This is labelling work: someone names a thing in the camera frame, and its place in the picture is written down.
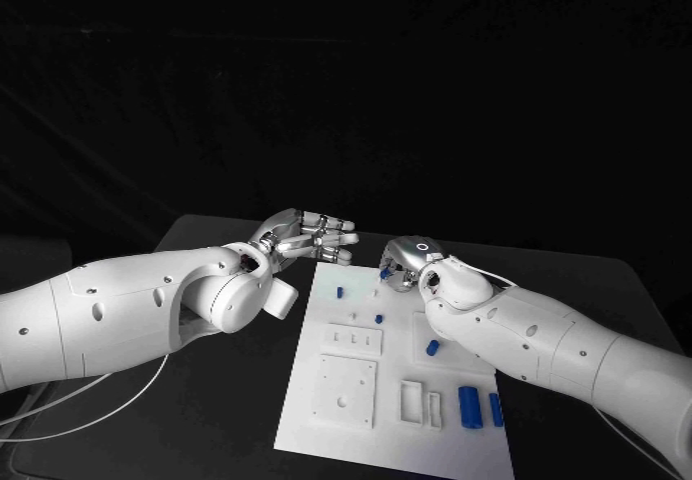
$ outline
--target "black backdrop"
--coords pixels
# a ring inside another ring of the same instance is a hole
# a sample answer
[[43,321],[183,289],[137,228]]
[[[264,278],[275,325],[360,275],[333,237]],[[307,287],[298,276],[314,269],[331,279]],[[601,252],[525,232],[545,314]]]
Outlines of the black backdrop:
[[0,233],[81,263],[295,207],[615,257],[686,346],[685,5],[3,1]]

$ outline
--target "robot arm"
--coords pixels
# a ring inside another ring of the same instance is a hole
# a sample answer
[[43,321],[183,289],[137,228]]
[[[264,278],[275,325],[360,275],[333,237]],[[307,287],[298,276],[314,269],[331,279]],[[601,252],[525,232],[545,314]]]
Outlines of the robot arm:
[[353,224],[288,209],[249,243],[101,260],[0,296],[0,393],[117,372],[238,331],[297,292],[274,273],[300,256],[347,265]]
[[692,359],[618,334],[555,299],[502,289],[438,244],[388,244],[382,276],[417,286],[432,329],[519,381],[617,418],[692,478]]

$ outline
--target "white cable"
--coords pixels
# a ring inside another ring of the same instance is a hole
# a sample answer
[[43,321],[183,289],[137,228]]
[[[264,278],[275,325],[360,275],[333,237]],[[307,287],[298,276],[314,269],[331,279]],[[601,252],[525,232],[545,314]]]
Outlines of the white cable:
[[85,387],[82,387],[79,390],[75,390],[69,395],[65,395],[62,398],[55,400],[55,402],[47,403],[43,405],[40,408],[36,408],[33,410],[29,410],[26,413],[21,415],[17,415],[16,417],[11,417],[7,420],[3,420],[0,422],[0,427],[3,425],[7,425],[11,422],[16,422],[17,420],[21,420],[26,417],[30,417],[33,414],[42,412],[43,410],[47,410],[50,407],[55,407],[58,404],[60,404],[65,400],[69,400],[75,395],[79,395],[83,391],[86,391],[96,383],[99,383],[102,380],[105,380],[111,376],[109,373],[102,375],[96,380],[94,380]]
[[601,411],[594,407],[594,410],[597,411],[598,415],[601,418],[605,420],[605,423],[610,425],[610,428],[617,432],[617,434],[630,442],[630,445],[640,451],[640,453],[649,458],[649,460],[666,471],[666,473],[676,479],[676,480],[683,480],[672,471],[670,469],[652,457],[652,455],[644,451],[644,449],[627,438],[624,433],[620,431],[620,429],[613,425],[613,422],[605,418],[605,415],[601,413]]
[[480,268],[476,268],[476,267],[471,267],[467,263],[464,263],[461,260],[458,260],[458,263],[461,265],[464,265],[466,267],[468,267],[471,270],[476,270],[477,272],[480,273],[484,273],[486,275],[490,275],[491,277],[500,279],[507,285],[512,285],[513,287],[516,287],[516,283],[515,282],[510,282],[506,278],[500,277],[499,275],[496,275],[494,273],[490,273],[490,272],[486,272],[484,270],[481,270]]
[[9,443],[21,443],[21,442],[34,442],[37,440],[47,440],[49,438],[55,438],[55,437],[59,437],[62,435],[66,435],[68,433],[73,433],[76,432],[78,430],[82,430],[83,428],[86,427],[91,427],[94,424],[96,424],[98,422],[101,422],[102,420],[105,420],[108,417],[111,417],[112,415],[115,415],[135,400],[137,398],[140,397],[140,395],[147,391],[147,388],[151,386],[151,384],[154,383],[154,380],[156,378],[158,377],[158,374],[161,373],[161,370],[163,370],[163,366],[166,365],[166,360],[169,359],[169,356],[166,355],[163,357],[163,362],[161,362],[161,365],[158,367],[158,370],[156,371],[154,373],[154,376],[151,377],[151,380],[148,381],[148,383],[144,385],[144,388],[140,390],[140,392],[137,393],[137,395],[111,412],[108,413],[107,415],[104,415],[101,418],[98,418],[96,420],[94,420],[92,422],[89,422],[86,425],[82,425],[81,427],[76,427],[73,428],[72,430],[68,430],[66,432],[60,432],[60,433],[56,433],[53,435],[47,435],[46,437],[36,437],[36,438],[17,438],[17,439],[4,439],[4,438],[0,438],[0,442],[9,442]]

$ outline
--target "blue object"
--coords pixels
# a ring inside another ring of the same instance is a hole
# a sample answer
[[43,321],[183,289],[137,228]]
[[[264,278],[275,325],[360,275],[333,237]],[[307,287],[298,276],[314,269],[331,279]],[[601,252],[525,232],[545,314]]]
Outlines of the blue object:
[[458,408],[461,409],[461,425],[466,428],[483,428],[476,387],[458,387]]
[[493,423],[496,427],[502,427],[504,422],[502,421],[502,410],[500,410],[500,397],[496,393],[490,394],[490,408],[493,409]]
[[437,340],[431,340],[428,348],[425,349],[425,353],[432,357],[437,353],[438,348],[440,348],[440,342]]

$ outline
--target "black table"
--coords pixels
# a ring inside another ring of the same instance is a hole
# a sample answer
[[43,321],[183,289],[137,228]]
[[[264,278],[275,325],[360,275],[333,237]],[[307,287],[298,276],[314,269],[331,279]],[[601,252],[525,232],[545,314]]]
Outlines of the black table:
[[[157,250],[245,241],[258,225],[184,216]],[[355,265],[378,265],[391,238],[360,234],[352,247]],[[440,243],[471,265],[552,296],[613,330],[682,351],[637,275],[620,260]],[[13,468],[65,480],[424,478],[272,448],[313,274],[310,259],[280,274],[300,291],[285,320],[262,311],[238,333],[193,342],[170,356],[157,382],[133,405],[75,434],[21,444]],[[99,417],[140,390],[158,364],[156,360],[114,374],[46,411],[24,436],[50,434]],[[62,382],[56,398],[89,381]],[[502,373],[497,385],[516,479],[667,478],[587,404]]]

